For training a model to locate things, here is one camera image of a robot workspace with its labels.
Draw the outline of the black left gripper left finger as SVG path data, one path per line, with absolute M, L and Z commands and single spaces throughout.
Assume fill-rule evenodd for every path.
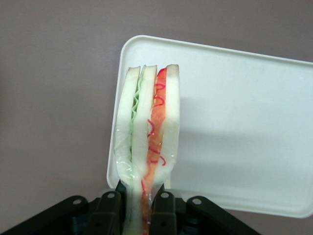
M 115 190 L 99 198 L 89 219 L 90 235 L 121 235 L 124 223 L 124 186 L 118 182 Z

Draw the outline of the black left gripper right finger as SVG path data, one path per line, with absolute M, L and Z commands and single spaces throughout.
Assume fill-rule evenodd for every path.
M 162 186 L 154 198 L 149 234 L 183 235 L 185 212 L 186 202 Z

